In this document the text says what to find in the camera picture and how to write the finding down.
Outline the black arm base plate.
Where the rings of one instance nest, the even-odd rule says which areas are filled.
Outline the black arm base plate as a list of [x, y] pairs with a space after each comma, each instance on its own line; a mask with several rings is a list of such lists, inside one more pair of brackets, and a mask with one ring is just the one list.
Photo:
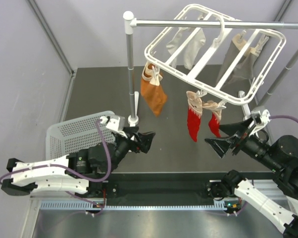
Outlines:
[[207, 180], [110, 181], [90, 185], [80, 198], [105, 198], [112, 206], [197, 205], [228, 197], [232, 190]]

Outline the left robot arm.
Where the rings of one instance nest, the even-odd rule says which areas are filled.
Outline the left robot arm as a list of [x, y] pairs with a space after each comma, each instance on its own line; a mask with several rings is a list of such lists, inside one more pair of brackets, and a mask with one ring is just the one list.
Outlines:
[[113, 142], [102, 138], [95, 146], [52, 160], [25, 163], [11, 158], [6, 166], [8, 173], [0, 177], [1, 189], [11, 196], [46, 191], [99, 196], [103, 182], [128, 153], [148, 153], [155, 132], [140, 133], [137, 126], [124, 127], [113, 136]]

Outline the red sock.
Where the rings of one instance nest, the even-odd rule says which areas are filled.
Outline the red sock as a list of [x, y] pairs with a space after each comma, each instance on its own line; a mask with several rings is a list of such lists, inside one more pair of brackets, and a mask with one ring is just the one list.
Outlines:
[[187, 128], [191, 139], [197, 142], [203, 111], [202, 100], [192, 91], [187, 91], [186, 95], [188, 100]]

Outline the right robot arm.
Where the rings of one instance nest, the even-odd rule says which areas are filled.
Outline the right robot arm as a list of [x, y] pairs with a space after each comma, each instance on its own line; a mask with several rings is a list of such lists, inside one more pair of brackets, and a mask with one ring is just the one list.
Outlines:
[[261, 193], [244, 175], [231, 170], [220, 182], [209, 183], [207, 192], [213, 198], [238, 197], [266, 217], [285, 238], [298, 238], [298, 139], [291, 135], [280, 137], [273, 145], [255, 136], [263, 120], [259, 117], [223, 124], [219, 129], [227, 136], [207, 138], [220, 158], [229, 150], [234, 155], [246, 153], [273, 173], [273, 182], [282, 191], [294, 212], [284, 209]]

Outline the white sock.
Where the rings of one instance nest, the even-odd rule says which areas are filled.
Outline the white sock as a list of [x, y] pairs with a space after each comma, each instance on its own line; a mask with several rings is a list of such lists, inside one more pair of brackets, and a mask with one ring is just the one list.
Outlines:
[[183, 34], [188, 31], [188, 27], [179, 27], [178, 31], [176, 32], [176, 34], [174, 35], [174, 37], [172, 38], [172, 40], [170, 42], [167, 43], [166, 48], [168, 50], [168, 52], [170, 53], [170, 55], [172, 56], [176, 50], [179, 48], [180, 46], [180, 41], [183, 37]]
[[198, 32], [188, 43], [185, 52], [184, 52], [184, 67], [188, 70], [191, 70], [194, 64], [194, 61], [198, 55], [200, 49], [205, 45], [206, 37], [204, 31], [199, 29]]

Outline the white clip sock hanger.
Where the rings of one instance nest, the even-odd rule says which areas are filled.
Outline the white clip sock hanger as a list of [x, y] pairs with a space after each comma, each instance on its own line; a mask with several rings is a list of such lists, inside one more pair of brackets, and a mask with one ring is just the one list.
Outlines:
[[[164, 29], [145, 48], [148, 62], [224, 103], [250, 103], [286, 44], [274, 27], [243, 26], [241, 20], [191, 3], [173, 20], [134, 20], [135, 26]], [[223, 57], [219, 79], [207, 84], [199, 74], [213, 57]]]

